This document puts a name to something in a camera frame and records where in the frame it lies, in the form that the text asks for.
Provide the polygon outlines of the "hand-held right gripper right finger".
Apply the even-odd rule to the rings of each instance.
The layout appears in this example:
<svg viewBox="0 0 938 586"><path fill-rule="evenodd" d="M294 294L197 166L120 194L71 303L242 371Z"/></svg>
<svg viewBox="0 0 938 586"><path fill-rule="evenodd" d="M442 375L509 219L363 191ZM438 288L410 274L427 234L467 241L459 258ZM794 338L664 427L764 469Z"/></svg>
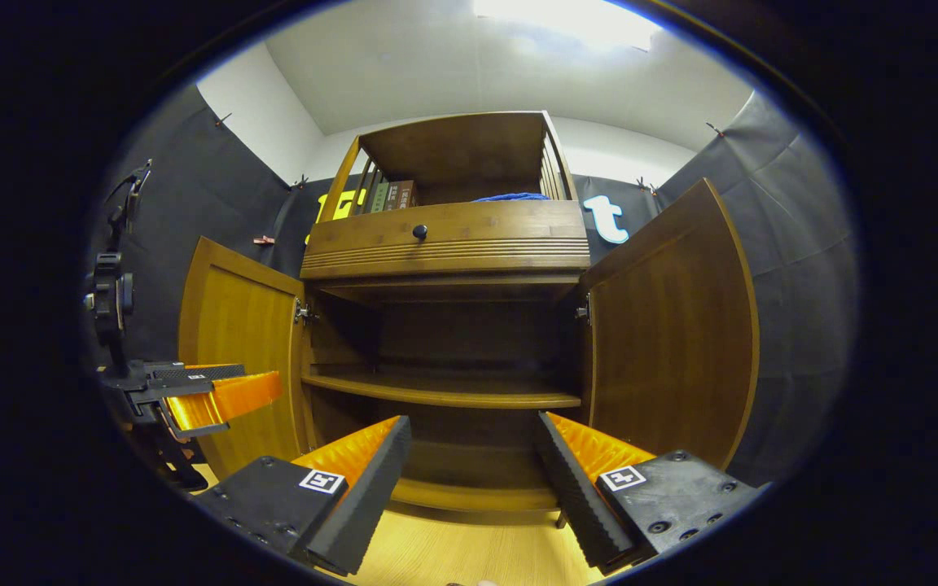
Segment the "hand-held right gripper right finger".
<svg viewBox="0 0 938 586"><path fill-rule="evenodd" d="M537 413L536 450L585 560L604 575L684 549L763 494L687 450L654 455L551 412Z"/></svg>

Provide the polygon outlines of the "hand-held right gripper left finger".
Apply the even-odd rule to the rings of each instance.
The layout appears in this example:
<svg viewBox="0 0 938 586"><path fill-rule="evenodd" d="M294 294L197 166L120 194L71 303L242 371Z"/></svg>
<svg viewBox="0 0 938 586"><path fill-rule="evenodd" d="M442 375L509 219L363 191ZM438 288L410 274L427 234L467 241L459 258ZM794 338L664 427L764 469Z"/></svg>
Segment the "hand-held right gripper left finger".
<svg viewBox="0 0 938 586"><path fill-rule="evenodd" d="M258 457L192 503L261 548L355 575L410 445L410 417L390 417L294 461Z"/></svg>

